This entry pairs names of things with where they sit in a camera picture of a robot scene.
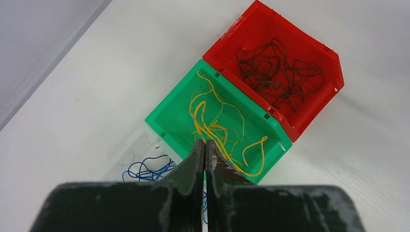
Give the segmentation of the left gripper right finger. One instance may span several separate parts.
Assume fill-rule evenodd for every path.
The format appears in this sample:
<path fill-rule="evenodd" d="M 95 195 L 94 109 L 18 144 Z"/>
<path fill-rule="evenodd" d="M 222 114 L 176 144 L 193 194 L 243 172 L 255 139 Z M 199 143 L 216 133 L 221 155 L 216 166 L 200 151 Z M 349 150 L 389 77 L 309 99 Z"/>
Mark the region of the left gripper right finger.
<path fill-rule="evenodd" d="M 211 232 L 363 232 L 355 205 L 332 185 L 258 186 L 205 145 L 207 219 Z"/>

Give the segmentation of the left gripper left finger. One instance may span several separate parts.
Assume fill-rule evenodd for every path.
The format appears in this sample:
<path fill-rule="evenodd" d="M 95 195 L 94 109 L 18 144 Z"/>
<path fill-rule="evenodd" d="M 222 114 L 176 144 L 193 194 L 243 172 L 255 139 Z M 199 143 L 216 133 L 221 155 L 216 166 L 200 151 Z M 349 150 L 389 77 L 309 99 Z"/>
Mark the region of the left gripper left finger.
<path fill-rule="evenodd" d="M 200 232 L 205 144 L 155 182 L 71 182 L 46 198 L 33 232 Z"/>

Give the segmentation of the clear plastic bin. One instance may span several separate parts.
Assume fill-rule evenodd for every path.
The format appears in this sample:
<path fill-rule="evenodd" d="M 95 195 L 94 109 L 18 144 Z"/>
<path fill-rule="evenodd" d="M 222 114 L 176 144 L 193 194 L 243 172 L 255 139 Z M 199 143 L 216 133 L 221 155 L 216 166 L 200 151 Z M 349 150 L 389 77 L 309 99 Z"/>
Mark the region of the clear plastic bin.
<path fill-rule="evenodd" d="M 147 123 L 143 123 L 106 165 L 102 180 L 159 181 L 182 160 Z"/>

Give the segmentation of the green plastic bin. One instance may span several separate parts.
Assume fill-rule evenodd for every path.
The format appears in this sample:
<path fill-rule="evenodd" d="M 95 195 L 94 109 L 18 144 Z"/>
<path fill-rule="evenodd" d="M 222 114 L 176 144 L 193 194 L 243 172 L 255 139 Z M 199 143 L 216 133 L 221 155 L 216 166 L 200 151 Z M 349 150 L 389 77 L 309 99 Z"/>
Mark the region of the green plastic bin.
<path fill-rule="evenodd" d="M 198 61 L 146 123 L 181 157 L 212 139 L 222 156 L 259 183 L 291 148 L 280 123 L 205 61 Z"/>

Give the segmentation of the red plastic bin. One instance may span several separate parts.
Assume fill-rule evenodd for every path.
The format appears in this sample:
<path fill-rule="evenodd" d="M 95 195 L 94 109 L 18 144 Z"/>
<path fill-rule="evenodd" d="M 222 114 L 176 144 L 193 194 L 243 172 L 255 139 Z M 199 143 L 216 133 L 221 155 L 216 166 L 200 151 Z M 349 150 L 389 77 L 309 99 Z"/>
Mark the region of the red plastic bin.
<path fill-rule="evenodd" d="M 344 86 L 338 54 L 258 0 L 203 60 L 273 116 L 293 142 Z"/>

